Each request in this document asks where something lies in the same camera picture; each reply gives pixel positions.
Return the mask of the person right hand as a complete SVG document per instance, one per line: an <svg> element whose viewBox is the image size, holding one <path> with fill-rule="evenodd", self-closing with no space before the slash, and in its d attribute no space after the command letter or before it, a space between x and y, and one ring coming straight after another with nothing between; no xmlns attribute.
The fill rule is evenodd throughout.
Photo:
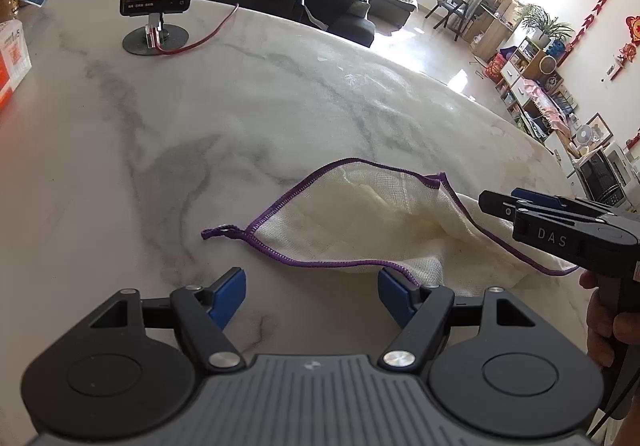
<svg viewBox="0 0 640 446"><path fill-rule="evenodd" d="M601 303L597 275L583 272L579 284L585 289L594 289L591 295L586 323L588 326L587 352L600 368L611 367L614 351L608 339L615 339L628 345L640 342L640 319L638 314L622 313L613 316Z"/></svg>

